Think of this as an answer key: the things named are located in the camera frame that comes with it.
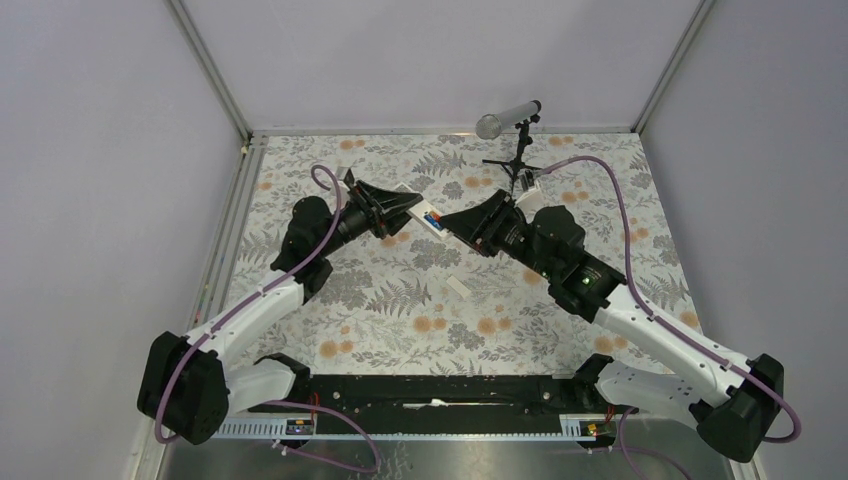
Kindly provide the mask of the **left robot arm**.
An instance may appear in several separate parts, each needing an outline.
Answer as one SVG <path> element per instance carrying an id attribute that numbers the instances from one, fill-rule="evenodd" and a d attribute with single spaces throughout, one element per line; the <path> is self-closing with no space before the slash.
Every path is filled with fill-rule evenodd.
<path id="1" fill-rule="evenodd" d="M 323 288 L 331 254 L 365 233 L 395 235 L 423 200 L 360 180 L 346 180 L 337 193 L 335 210 L 318 196 L 294 204 L 280 252 L 252 292 L 183 335 L 166 331 L 153 341 L 136 406 L 158 428 L 198 445 L 231 414 L 270 401 L 288 411 L 307 404 L 308 370 L 295 361 L 282 354 L 242 368 L 232 361 Z"/>

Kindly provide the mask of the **white battery cover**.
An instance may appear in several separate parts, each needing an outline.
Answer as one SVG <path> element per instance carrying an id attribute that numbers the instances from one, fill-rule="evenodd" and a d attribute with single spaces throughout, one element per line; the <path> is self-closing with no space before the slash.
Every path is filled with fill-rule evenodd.
<path id="1" fill-rule="evenodd" d="M 471 290 L 467 286 L 465 286 L 455 276 L 450 276 L 446 280 L 446 283 L 451 289 L 453 289 L 463 299 L 468 298 L 471 295 Z"/>

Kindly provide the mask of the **white remote control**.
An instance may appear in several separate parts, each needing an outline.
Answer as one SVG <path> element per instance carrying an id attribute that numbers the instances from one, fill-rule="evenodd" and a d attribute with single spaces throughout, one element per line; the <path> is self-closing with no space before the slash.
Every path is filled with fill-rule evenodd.
<path id="1" fill-rule="evenodd" d="M 407 209 L 406 213 L 425 231 L 439 241 L 446 241 L 452 236 L 452 233 L 442 225 L 442 213 L 426 199 L 420 200 L 418 203 Z"/>

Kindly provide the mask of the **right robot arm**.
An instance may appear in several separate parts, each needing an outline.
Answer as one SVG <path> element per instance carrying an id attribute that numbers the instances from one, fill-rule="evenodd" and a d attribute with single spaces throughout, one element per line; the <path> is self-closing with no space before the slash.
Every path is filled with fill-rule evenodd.
<path id="1" fill-rule="evenodd" d="M 754 359 L 638 300 L 638 289 L 584 249 L 585 231 L 563 206 L 544 207 L 527 220 L 503 191 L 440 224 L 477 253 L 504 253 L 541 275 L 566 312 L 605 328 L 670 369 L 660 375 L 594 357 L 591 374 L 573 386 L 575 402 L 597 412 L 609 402 L 673 419 L 694 429 L 716 452 L 751 461 L 778 416 L 784 367 L 768 354 Z"/>

